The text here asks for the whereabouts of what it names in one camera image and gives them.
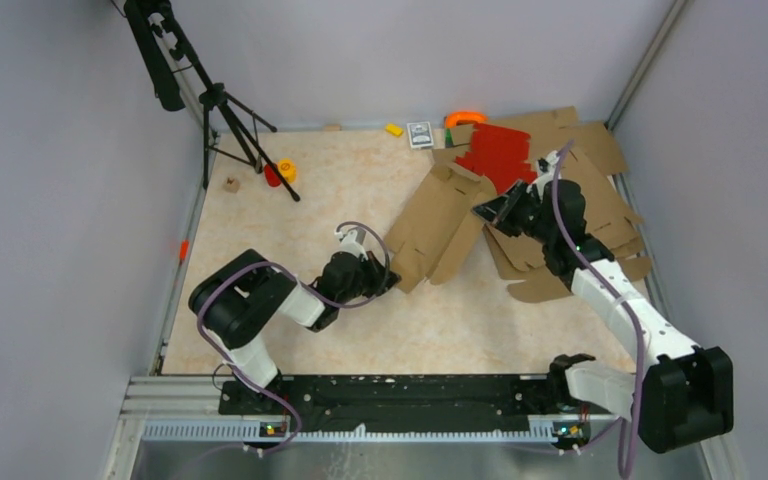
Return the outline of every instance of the white wall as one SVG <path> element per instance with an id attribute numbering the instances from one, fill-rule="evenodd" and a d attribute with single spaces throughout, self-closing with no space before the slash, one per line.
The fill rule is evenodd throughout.
<path id="1" fill-rule="evenodd" d="M 200 174 L 106 0 L 0 1 L 0 480 L 90 479 Z"/>
<path id="2" fill-rule="evenodd" d="M 695 2 L 617 135 L 673 322 L 735 364 L 735 432 L 768 478 L 768 2 Z"/>
<path id="3" fill-rule="evenodd" d="M 279 127 L 576 105 L 605 119 L 671 0 L 174 3 L 217 82 Z"/>

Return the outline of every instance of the small brown block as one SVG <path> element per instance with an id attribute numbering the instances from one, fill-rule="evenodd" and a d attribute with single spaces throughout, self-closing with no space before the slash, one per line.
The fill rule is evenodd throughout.
<path id="1" fill-rule="evenodd" d="M 237 190 L 239 189 L 240 181 L 237 180 L 236 177 L 228 177 L 222 183 L 222 190 L 225 190 L 226 192 L 237 193 Z"/>

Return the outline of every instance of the table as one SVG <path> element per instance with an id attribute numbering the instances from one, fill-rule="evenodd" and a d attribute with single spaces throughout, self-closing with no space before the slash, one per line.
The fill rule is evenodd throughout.
<path id="1" fill-rule="evenodd" d="M 435 134 L 442 145 L 441 133 Z M 333 231 L 338 223 L 358 220 L 383 236 L 432 162 L 428 151 L 412 151 L 404 136 L 384 130 L 260 138 L 274 161 L 295 162 L 293 187 L 302 200 L 293 202 L 251 167 L 217 155 L 165 374 L 205 374 L 220 363 L 196 331 L 195 315 L 186 305 L 203 279 L 254 248 L 309 283 L 337 248 Z M 220 148 L 242 156 L 230 135 L 223 135 Z M 222 189 L 228 177 L 239 179 L 238 192 Z M 377 249 L 373 243 L 367 246 Z M 508 296 L 505 284 L 479 238 L 458 276 L 444 285 L 426 282 L 410 294 L 394 289 L 366 307 L 343 310 L 319 333 L 281 319 L 270 322 L 263 336 L 285 374 L 540 373 L 555 356 L 580 352 L 633 371 L 629 355 L 583 301 L 520 303 Z M 642 282 L 636 286 L 646 293 Z"/>

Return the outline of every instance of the yellow object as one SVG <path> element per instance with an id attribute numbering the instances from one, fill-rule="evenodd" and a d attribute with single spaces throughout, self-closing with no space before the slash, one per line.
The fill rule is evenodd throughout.
<path id="1" fill-rule="evenodd" d="M 296 181 L 296 164 L 289 158 L 283 158 L 278 162 L 278 171 L 281 172 L 281 176 L 287 183 L 293 183 Z"/>
<path id="2" fill-rule="evenodd" d="M 390 134 L 393 135 L 394 137 L 401 137 L 402 132 L 404 132 L 404 130 L 402 130 L 402 127 L 398 125 L 393 125 L 392 123 L 388 123 L 387 126 L 384 127 L 384 130 L 387 130 L 388 132 L 390 132 Z"/>

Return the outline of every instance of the tripod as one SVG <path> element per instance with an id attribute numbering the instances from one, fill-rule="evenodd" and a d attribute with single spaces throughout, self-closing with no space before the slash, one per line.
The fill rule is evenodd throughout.
<path id="1" fill-rule="evenodd" d="M 204 84 L 205 91 L 199 95 L 199 103 L 202 104 L 202 130 L 204 140 L 204 157 L 203 157 L 203 172 L 202 172 L 202 186 L 207 189 L 208 178 L 208 156 L 210 151 L 221 153 L 222 155 L 238 160 L 247 165 L 254 167 L 255 172 L 263 172 L 263 164 L 260 159 L 266 163 L 266 167 L 272 169 L 275 176 L 284 185 L 284 188 L 290 192 L 290 196 L 293 200 L 299 201 L 301 197 L 295 190 L 287 183 L 287 180 L 278 171 L 278 167 L 269 158 L 269 155 L 263 151 L 260 147 L 260 143 L 255 136 L 252 136 L 251 132 L 243 125 L 243 122 L 237 117 L 228 102 L 233 103 L 241 110 L 251 115 L 254 122 L 260 122 L 266 128 L 272 132 L 276 132 L 278 129 L 274 125 L 264 120 L 260 115 L 254 113 L 250 108 L 243 105 L 242 102 L 234 98 L 233 95 L 225 91 L 225 85 L 222 83 L 213 83 L 207 71 L 199 61 L 196 51 L 193 49 L 192 44 L 187 40 L 187 36 L 181 29 L 181 25 L 175 20 L 175 15 L 172 13 L 172 5 L 168 0 L 128 0 L 125 2 L 125 15 L 128 18 L 128 22 L 131 24 L 131 30 L 134 32 L 134 37 L 137 40 L 137 44 L 140 47 L 140 52 L 143 55 L 143 59 L 146 61 L 146 67 L 149 70 L 149 75 L 152 77 L 152 81 L 155 84 L 155 93 L 167 110 L 180 110 L 184 107 L 182 100 L 180 99 L 180 93 L 178 91 L 178 85 L 172 78 L 172 73 L 169 71 L 168 65 L 162 58 L 159 47 L 155 42 L 152 34 L 161 36 L 162 31 L 166 31 L 175 35 L 177 43 L 175 47 L 169 50 L 169 54 L 176 61 L 180 61 L 184 57 L 190 61 L 190 65 L 182 68 L 186 70 L 193 68 L 198 75 L 201 82 Z M 159 13 L 163 16 L 163 20 L 160 22 L 160 26 L 151 25 L 148 23 L 148 17 L 152 14 Z M 228 128 L 231 130 L 231 134 L 242 147 L 247 159 L 240 158 L 236 155 L 231 155 L 228 152 L 219 150 L 218 148 L 210 145 L 211 140 L 211 128 L 210 128 L 210 112 L 213 109 L 219 110 L 222 118 L 225 119 L 225 123 L 228 124 Z M 257 124 L 254 124 L 255 134 L 257 133 Z M 257 151 L 258 156 L 254 156 L 251 147 Z"/>

